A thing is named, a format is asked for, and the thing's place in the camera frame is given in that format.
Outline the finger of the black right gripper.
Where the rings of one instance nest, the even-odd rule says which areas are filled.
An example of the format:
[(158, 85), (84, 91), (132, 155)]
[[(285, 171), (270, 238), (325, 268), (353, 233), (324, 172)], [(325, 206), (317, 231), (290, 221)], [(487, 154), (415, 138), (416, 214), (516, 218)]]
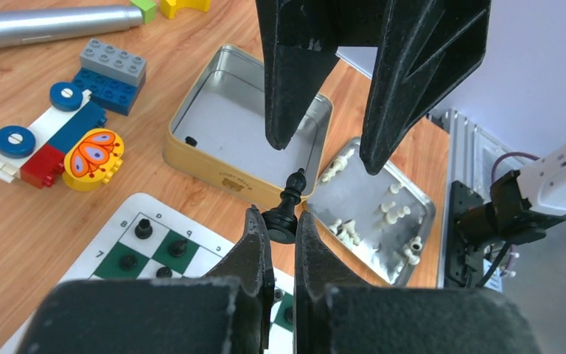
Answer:
[(338, 62), (332, 1), (257, 1), (265, 65), (265, 135), (285, 149)]
[(389, 1), (360, 158), (374, 176), (408, 131), (483, 62), (490, 1)]

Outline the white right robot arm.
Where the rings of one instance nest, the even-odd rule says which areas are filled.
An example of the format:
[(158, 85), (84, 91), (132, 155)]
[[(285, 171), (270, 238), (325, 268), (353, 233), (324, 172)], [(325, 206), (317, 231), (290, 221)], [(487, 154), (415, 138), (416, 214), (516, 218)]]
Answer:
[[(265, 135), (288, 146), (342, 46), (377, 49), (360, 158), (376, 175), (408, 131), (482, 63), (489, 1), (258, 1), (265, 61)], [(497, 180), (466, 212), (472, 246), (539, 239), (566, 216), (566, 145)]]

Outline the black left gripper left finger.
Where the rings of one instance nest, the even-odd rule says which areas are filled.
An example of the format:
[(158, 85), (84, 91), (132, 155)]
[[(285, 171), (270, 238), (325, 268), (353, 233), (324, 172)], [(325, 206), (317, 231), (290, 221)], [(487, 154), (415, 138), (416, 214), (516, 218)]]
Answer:
[(272, 265), (256, 207), (238, 244), (198, 278), (71, 280), (18, 331), (18, 353), (264, 353)]

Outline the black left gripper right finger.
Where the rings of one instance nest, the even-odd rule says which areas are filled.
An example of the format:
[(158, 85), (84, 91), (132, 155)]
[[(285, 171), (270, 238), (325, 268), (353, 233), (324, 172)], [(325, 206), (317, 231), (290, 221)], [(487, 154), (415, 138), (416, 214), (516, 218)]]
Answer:
[(322, 241), (309, 212), (295, 250), (296, 353), (538, 353), (529, 323), (486, 289), (383, 288)]

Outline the black knight piece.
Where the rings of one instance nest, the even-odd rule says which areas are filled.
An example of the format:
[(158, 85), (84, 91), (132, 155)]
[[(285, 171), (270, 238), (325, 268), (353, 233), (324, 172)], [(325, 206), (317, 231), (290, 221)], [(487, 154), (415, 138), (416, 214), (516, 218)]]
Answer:
[(186, 253), (187, 245), (188, 245), (187, 240), (184, 239), (174, 240), (171, 243), (169, 243), (167, 246), (168, 254), (174, 258), (183, 257)]

